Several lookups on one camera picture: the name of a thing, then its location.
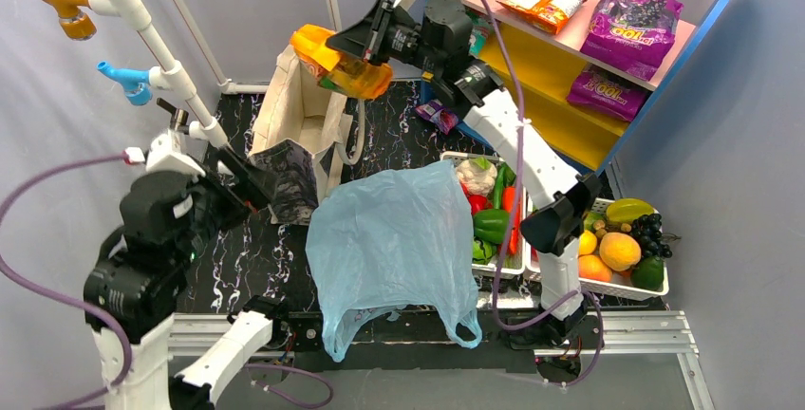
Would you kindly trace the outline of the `beige canvas tote bag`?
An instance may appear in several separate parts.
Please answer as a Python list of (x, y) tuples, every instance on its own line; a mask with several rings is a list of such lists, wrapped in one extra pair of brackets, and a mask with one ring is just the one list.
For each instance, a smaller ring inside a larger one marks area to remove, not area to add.
[(252, 126), (249, 161), (267, 173), (272, 224), (307, 226), (340, 185), (353, 117), (347, 96), (318, 85), (286, 47)]

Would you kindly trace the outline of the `light blue plastic bag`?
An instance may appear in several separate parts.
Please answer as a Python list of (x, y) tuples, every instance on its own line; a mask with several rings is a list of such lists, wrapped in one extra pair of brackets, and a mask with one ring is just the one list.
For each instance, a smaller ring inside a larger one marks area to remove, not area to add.
[(451, 342), (478, 347), (473, 245), (450, 161), (338, 186), (314, 210), (305, 248), (329, 357), (342, 362), (366, 323), (407, 306), (434, 308)]

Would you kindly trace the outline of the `purple grape candy bag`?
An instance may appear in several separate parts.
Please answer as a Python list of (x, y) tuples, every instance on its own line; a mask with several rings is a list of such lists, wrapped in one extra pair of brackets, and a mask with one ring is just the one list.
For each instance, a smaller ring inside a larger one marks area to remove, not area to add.
[(676, 41), (678, 0), (600, 0), (580, 52), (650, 80)]

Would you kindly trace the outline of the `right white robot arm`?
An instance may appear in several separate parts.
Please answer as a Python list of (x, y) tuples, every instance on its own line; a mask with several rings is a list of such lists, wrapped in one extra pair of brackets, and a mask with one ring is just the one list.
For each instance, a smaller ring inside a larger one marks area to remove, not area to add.
[(515, 171), (516, 185), (536, 208), (519, 231), (538, 253), (538, 315), (508, 331), (529, 329), (545, 344), (561, 345), (577, 334), (588, 311), (578, 272), (583, 216), (601, 189), (597, 176), (580, 174), (524, 117), (518, 79), (509, 92), (501, 78), (469, 52), (470, 18), (459, 0), (428, 0), (421, 21), (408, 10), (415, 0), (377, 0), (367, 16), (327, 40), (327, 46), (365, 63), (391, 59), (421, 71), (438, 99), (457, 113)]

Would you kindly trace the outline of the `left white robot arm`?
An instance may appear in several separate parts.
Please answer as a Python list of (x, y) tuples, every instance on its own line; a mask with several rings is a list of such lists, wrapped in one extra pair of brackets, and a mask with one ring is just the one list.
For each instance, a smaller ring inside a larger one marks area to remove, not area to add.
[(145, 173), (120, 204), (122, 224), (103, 242), (84, 283), (87, 303), (110, 320), (87, 314), (103, 376), (110, 385), (109, 409), (212, 409), (249, 358), (275, 333), (279, 301), (250, 299), (230, 316), (228, 330), (193, 364), (168, 369), (168, 339), (178, 297), (200, 249), (219, 233), (243, 223), (270, 202), (264, 173), (223, 147), (214, 170), (183, 153), (179, 137), (165, 131), (148, 151), (129, 148), (129, 164)]

